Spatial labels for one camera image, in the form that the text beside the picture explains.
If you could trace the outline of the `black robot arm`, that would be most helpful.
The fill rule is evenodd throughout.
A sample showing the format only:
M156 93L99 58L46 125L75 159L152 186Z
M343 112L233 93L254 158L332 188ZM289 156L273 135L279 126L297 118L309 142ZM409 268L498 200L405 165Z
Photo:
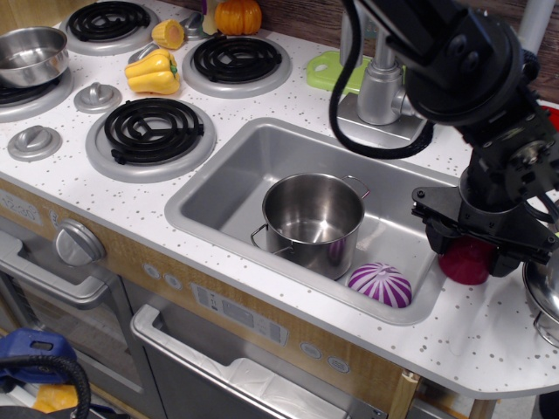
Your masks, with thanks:
M332 93L337 106L360 54L360 16L386 30L387 45L405 68L412 108L435 125L455 127L472 148L453 188L418 188L413 214L431 248L449 251L460 237L495 247L489 272L504 277L523 262L545 264L558 247L549 224L529 200L558 187L558 133L529 89L525 56L514 31L496 17L454 1L347 1L348 62Z

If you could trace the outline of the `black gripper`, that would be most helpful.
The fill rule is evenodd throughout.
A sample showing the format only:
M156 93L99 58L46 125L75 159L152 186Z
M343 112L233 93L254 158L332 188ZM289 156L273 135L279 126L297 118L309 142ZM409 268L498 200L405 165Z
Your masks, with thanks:
M546 264L558 249L558 238L522 204L489 208L475 201L462 178L458 187L413 190L412 214L422 219L431 249L445 254L460 237L474 237L495 246L489 274L506 277L521 263Z

